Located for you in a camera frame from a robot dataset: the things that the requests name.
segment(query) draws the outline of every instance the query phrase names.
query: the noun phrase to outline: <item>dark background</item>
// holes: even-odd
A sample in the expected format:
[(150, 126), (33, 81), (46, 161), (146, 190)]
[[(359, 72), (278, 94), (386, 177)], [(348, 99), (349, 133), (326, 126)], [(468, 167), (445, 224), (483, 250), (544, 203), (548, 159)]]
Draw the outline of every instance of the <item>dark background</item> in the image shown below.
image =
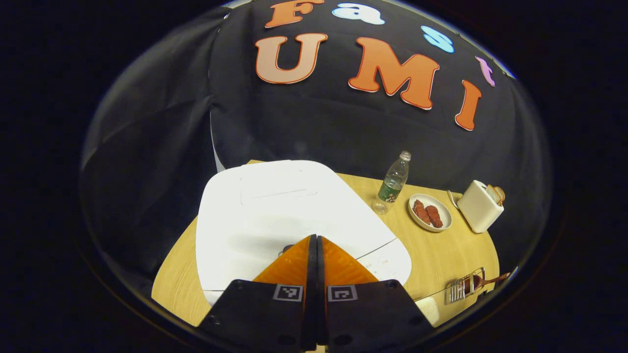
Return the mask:
[[(87, 232), (75, 186), (100, 98), (146, 48), (211, 5), (1, 5), (3, 55), (10, 60), (3, 68), (4, 249), (18, 262), (4, 271), (11, 299), (4, 351), (188, 351), (109, 293), (71, 239)], [(417, 5), (477, 39), (532, 92), (564, 177), (558, 187), (571, 190), (561, 237), (529, 286), (437, 351), (476, 344), (496, 352), (626, 350), (627, 266), (618, 256), (626, 244), (619, 212), (625, 29), (613, 17), (619, 8), (557, 1)]]

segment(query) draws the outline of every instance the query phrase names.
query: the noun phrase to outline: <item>green bottle label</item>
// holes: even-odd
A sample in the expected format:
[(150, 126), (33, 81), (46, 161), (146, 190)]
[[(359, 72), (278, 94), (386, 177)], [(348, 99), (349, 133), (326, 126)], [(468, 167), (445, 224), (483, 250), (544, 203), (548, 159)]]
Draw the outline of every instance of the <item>green bottle label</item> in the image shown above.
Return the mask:
[(382, 201), (395, 202), (400, 192), (401, 192), (401, 189), (399, 190), (393, 189), (389, 187), (388, 185), (386, 185), (385, 183), (382, 183), (382, 187), (379, 188), (379, 193), (377, 195), (379, 196), (379, 198), (382, 199)]

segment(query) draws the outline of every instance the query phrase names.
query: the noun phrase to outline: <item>plastic water bottle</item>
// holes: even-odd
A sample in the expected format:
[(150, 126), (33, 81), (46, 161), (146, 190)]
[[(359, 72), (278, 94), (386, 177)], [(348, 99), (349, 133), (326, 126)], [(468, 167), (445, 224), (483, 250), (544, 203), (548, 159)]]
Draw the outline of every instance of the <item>plastic water bottle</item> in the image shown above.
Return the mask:
[(408, 151), (402, 151), (399, 159), (393, 163), (386, 173), (382, 187), (373, 202), (373, 211), (378, 214), (385, 214), (394, 205), (403, 185), (408, 181), (410, 157)]

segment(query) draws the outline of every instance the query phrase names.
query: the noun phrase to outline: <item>wooden table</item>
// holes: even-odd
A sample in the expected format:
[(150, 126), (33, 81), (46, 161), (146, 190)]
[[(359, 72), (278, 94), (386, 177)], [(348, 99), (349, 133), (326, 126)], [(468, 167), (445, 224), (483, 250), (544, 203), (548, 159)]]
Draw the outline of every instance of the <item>wooden table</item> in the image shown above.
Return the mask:
[[(369, 205), (375, 199), (381, 180), (338, 174)], [(415, 193), (424, 193), (440, 200), (452, 214), (449, 229), (432, 233), (421, 228), (411, 218), (408, 200)], [(452, 193), (454, 200), (462, 195)], [(484, 267), (486, 278), (499, 276), (497, 252), (489, 233), (475, 234), (462, 214), (449, 201), (447, 191), (406, 185), (393, 208), (378, 215), (406, 246), (412, 259), (412, 270), (404, 288), (417, 300), (444, 289), (447, 283), (461, 278), (473, 270)], [(171, 313), (193, 326), (200, 325), (210, 310), (197, 272), (196, 262), (197, 219), (185, 229), (164, 260), (153, 284), (152, 298)], [(490, 291), (494, 284), (482, 291)], [(476, 298), (465, 300), (464, 308)]]

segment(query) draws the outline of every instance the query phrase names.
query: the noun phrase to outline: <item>black cloth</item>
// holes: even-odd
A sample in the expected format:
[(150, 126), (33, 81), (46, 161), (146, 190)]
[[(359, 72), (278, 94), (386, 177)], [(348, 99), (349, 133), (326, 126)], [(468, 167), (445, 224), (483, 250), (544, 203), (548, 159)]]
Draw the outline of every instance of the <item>black cloth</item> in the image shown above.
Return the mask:
[[(551, 198), (543, 128), (518, 81), (455, 33), (393, 4), (360, 2), (378, 9), (384, 25), (338, 18), (337, 4), (326, 2), (300, 22), (266, 29), (278, 2), (218, 8), (178, 28), (105, 96), (87, 136), (81, 179), (85, 213), (105, 251), (155, 274), (215, 173), (213, 136), (227, 168), (250, 159), (304, 159), (382, 178), (405, 149), (413, 154), (413, 185), (464, 192), (476, 179), (501, 186), (506, 210), (489, 232), (502, 272), (512, 270), (543, 228)], [(455, 52), (429, 44), (422, 25), (447, 35)], [(288, 37), (278, 65), (289, 69), (298, 62), (294, 38), (302, 33), (328, 35), (313, 73), (291, 85), (262, 81), (255, 42)], [(361, 36), (389, 43), (401, 63), (417, 53), (438, 62), (431, 110), (403, 102), (405, 87), (386, 95), (379, 76), (379, 92), (349, 87), (360, 67)], [(495, 87), (475, 56), (492, 67)], [(482, 91), (471, 132), (454, 121), (463, 79)]]
[(208, 56), (229, 10), (213, 9), (173, 30), (131, 64), (103, 98), (85, 140), (87, 222), (111, 259), (147, 278), (198, 214), (216, 173)]
[[(399, 6), (361, 1), (381, 12), (383, 25), (332, 15), (337, 3), (313, 5), (297, 23), (266, 29), (270, 8), (280, 1), (257, 0), (233, 10), (221, 25), (210, 57), (209, 85), (216, 152), (233, 167), (254, 158), (314, 160), (336, 172), (383, 178), (402, 150), (413, 154), (408, 183), (464, 192), (472, 180), (502, 187), (505, 211), (490, 228), (503, 271), (512, 270), (544, 226), (551, 197), (550, 157), (542, 125), (525, 90), (501, 72), (479, 49), (455, 33)], [(453, 41), (454, 53), (429, 44), (420, 26)], [(302, 33), (325, 33), (313, 73), (295, 84), (270, 84), (255, 71), (255, 42), (285, 36), (278, 67), (298, 63)], [(414, 54), (438, 62), (426, 111), (388, 96), (379, 74), (379, 92), (348, 85), (360, 67), (358, 37), (390, 44), (400, 63)], [(484, 79), (484, 58), (495, 87)], [(454, 121), (465, 89), (462, 80), (482, 92), (475, 129)]]

